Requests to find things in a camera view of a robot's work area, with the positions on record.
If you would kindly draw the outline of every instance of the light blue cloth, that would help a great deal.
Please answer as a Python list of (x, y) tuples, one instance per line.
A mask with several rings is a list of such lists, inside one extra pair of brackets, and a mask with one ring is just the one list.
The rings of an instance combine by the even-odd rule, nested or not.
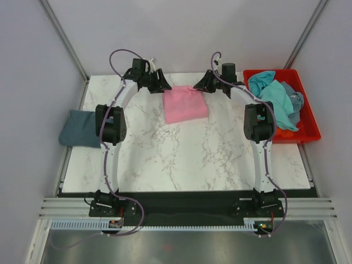
[(273, 70), (266, 70), (251, 76), (248, 79), (249, 90), (254, 96), (259, 97), (261, 91), (274, 80), (274, 76), (275, 71)]
[(259, 99), (265, 102), (272, 102), (276, 122), (279, 128), (298, 131), (298, 128), (295, 127), (288, 118), (288, 115), (293, 114), (294, 110), (291, 100), (281, 83), (274, 80), (262, 90)]
[(286, 94), (290, 97), (293, 106), (293, 114), (289, 114), (288, 118), (292, 124), (297, 125), (300, 120), (299, 112), (304, 105), (303, 94), (300, 92), (295, 92), (295, 90), (293, 90), (293, 88), (284, 81), (282, 81), (281, 84), (284, 86)]

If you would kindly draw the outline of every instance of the red plastic bin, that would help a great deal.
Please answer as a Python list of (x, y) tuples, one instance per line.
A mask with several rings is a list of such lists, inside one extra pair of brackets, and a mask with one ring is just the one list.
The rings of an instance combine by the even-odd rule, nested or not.
[[(248, 86), (248, 79), (257, 73), (264, 72), (265, 70), (245, 70), (243, 71), (244, 83)], [(321, 138), (317, 123), (315, 122), (312, 109), (310, 108), (308, 98), (306, 93), (304, 92), (301, 80), (299, 79), (298, 73), (294, 69), (278, 69), (274, 70), (275, 80), (279, 82), (285, 81), (289, 84), (296, 92), (301, 92), (304, 97), (304, 105), (300, 111), (300, 122), (297, 124), (297, 128), (299, 129), (297, 132), (293, 132), (290, 130), (282, 130), (278, 129), (273, 143), (296, 143), (296, 144), (305, 144), (310, 141), (319, 140)]]

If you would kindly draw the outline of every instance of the gray floor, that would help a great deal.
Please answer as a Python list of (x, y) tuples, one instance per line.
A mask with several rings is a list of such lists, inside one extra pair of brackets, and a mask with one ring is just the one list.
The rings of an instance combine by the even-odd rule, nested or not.
[[(66, 246), (92, 231), (51, 231)], [(240, 232), (143, 231), (121, 238), (96, 236), (69, 250), (46, 247), (43, 264), (145, 263), (335, 263), (323, 223), (285, 222), (271, 238)]]

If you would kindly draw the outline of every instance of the pink towel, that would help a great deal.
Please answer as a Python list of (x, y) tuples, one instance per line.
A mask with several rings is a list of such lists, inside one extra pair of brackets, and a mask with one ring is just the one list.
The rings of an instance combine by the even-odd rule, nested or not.
[(192, 86), (175, 86), (163, 94), (167, 124), (208, 117), (208, 107), (201, 91)]

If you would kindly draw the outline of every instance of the white marble table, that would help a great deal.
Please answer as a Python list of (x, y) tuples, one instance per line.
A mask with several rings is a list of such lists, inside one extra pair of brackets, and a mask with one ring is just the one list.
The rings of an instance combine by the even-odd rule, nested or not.
[[(203, 73), (166, 74), (171, 86), (194, 85)], [(92, 76), (83, 110), (94, 111), (116, 94), (115, 75)], [(250, 190), (254, 162), (243, 133), (244, 110), (222, 91), (204, 94), (209, 118), (167, 125), (162, 94), (143, 88), (125, 110), (128, 133), (119, 155), (120, 191)], [(283, 189), (309, 189), (296, 144), (274, 144), (272, 178)], [(101, 151), (73, 147), (64, 193), (96, 191)]]

